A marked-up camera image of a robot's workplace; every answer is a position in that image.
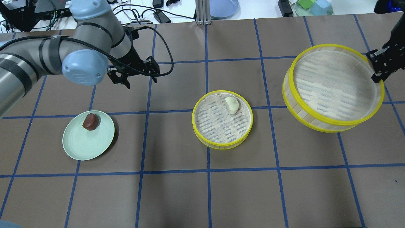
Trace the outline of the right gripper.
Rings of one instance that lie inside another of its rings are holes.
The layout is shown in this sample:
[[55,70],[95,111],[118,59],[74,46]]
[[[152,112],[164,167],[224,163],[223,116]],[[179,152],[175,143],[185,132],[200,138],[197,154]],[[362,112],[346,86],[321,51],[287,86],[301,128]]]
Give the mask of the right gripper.
[[381,49],[367,52],[366,58],[374,74],[375,84],[385,82],[392,73],[405,69],[405,15],[403,14],[391,31],[389,41]]

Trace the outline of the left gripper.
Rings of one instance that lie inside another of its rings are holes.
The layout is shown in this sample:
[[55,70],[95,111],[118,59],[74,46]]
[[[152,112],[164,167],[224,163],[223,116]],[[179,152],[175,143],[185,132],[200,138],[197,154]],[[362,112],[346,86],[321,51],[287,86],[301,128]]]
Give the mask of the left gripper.
[[114,84],[123,84],[127,89],[131,88],[128,76],[139,74],[152,74],[151,78],[157,83],[157,77],[160,74],[160,67],[152,56],[142,60],[137,51],[132,47],[130,51],[120,58],[110,59],[113,67],[108,68],[108,75],[115,77]]

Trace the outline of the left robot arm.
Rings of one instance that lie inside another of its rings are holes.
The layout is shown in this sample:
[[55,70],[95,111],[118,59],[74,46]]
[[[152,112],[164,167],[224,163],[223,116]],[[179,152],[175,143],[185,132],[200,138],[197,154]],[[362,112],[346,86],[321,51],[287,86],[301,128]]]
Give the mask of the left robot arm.
[[130,88],[127,77],[161,76],[153,57],[142,60],[105,0],[72,0],[70,11],[77,22],[72,37],[27,36],[1,46],[1,118],[45,75],[63,75],[69,81],[94,86],[110,78]]

